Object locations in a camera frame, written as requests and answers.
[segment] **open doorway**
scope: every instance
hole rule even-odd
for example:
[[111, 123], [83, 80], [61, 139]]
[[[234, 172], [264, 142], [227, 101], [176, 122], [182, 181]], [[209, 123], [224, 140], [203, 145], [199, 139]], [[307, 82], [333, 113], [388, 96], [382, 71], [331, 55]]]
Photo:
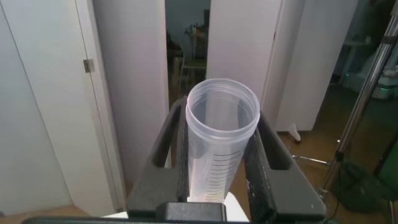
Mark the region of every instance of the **open doorway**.
[[210, 0], [165, 0], [169, 106], [206, 77]]

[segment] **door hinge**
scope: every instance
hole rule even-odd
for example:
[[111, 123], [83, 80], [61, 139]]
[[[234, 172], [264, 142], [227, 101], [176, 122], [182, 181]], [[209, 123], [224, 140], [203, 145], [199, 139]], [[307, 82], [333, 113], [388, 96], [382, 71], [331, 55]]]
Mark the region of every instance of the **door hinge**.
[[83, 60], [83, 64], [85, 66], [86, 73], [94, 72], [94, 62], [93, 59]]

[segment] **door frame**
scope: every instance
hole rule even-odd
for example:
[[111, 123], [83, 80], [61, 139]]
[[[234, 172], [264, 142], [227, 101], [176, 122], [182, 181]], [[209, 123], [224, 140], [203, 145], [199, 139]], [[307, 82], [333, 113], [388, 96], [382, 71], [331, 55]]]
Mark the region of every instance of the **door frame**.
[[92, 0], [75, 1], [86, 56], [90, 62], [91, 80], [95, 93], [96, 109], [98, 110], [98, 116], [94, 116], [95, 128], [97, 134], [104, 139], [104, 141], [99, 142], [101, 157], [111, 192], [113, 207], [115, 210], [120, 210], [126, 206], [126, 188], [93, 2]]

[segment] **white panel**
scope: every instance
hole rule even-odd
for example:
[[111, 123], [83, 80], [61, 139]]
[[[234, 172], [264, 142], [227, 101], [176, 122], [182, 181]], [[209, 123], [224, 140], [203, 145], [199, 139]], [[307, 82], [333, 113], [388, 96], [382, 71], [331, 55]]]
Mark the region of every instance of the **white panel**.
[[0, 6], [0, 211], [13, 215], [71, 204]]
[[113, 213], [75, 1], [1, 2], [73, 203]]
[[358, 0], [306, 0], [276, 130], [313, 128]]
[[274, 128], [299, 32], [305, 0], [282, 0], [261, 111]]
[[93, 1], [124, 173], [134, 182], [168, 113], [164, 1]]
[[280, 0], [214, 0], [210, 8], [207, 78], [230, 78], [261, 101]]

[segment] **clear plastic cup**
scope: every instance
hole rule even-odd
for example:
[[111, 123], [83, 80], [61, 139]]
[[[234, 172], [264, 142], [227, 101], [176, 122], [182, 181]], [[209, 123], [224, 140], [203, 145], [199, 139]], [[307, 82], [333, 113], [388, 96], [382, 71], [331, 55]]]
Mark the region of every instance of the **clear plastic cup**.
[[224, 202], [259, 118], [259, 100], [239, 82], [215, 78], [193, 87], [186, 108], [190, 202]]

